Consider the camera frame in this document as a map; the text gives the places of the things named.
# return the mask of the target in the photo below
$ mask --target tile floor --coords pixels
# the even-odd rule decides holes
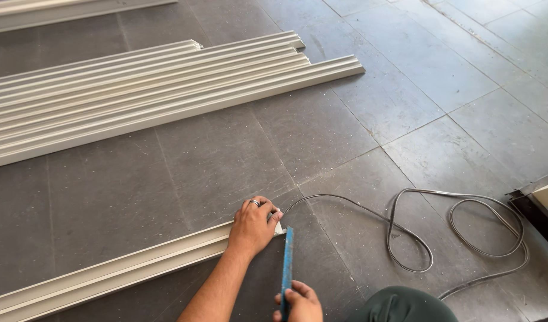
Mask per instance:
[[[0,295],[230,220],[255,194],[284,209],[336,193],[387,213],[405,187],[494,196],[548,174],[548,0],[178,0],[0,34],[0,76],[194,39],[206,47],[296,30],[312,62],[355,54],[367,72],[0,167]],[[425,274],[396,267],[385,224],[313,200],[296,229],[294,274],[327,321],[388,285],[439,295],[521,254],[492,260],[449,229],[454,200],[407,195],[398,221],[434,249]],[[468,238],[504,252],[482,210],[456,213]],[[532,227],[523,271],[446,299],[461,321],[548,316],[548,245]],[[252,263],[233,321],[269,321],[283,238]],[[426,259],[403,236],[411,265]],[[216,260],[44,318],[174,321]]]

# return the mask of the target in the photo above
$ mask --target left hand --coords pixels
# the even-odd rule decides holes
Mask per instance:
[[[260,202],[260,207],[250,200]],[[251,260],[261,252],[274,236],[276,223],[282,218],[282,212],[263,196],[254,196],[242,203],[234,215],[234,223],[228,238],[227,250],[244,254]]]

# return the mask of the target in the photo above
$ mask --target forearm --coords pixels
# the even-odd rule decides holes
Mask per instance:
[[[227,248],[177,322],[227,322],[251,260],[250,255]]]

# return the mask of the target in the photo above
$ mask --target blue scraper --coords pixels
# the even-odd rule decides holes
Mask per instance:
[[[282,270],[282,300],[280,301],[280,311],[282,312],[282,321],[287,321],[290,315],[290,304],[286,301],[284,291],[292,288],[292,257],[294,253],[294,230],[286,227],[286,246],[284,246],[284,268]]]

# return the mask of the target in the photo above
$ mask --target right hand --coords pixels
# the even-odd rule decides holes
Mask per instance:
[[[288,322],[323,322],[324,314],[321,311],[320,301],[317,299],[316,292],[306,284],[298,281],[292,281],[292,288],[286,289],[286,301],[292,305]],[[274,297],[274,302],[280,304],[282,296],[280,294]],[[282,321],[282,313],[278,310],[272,315],[274,322]]]

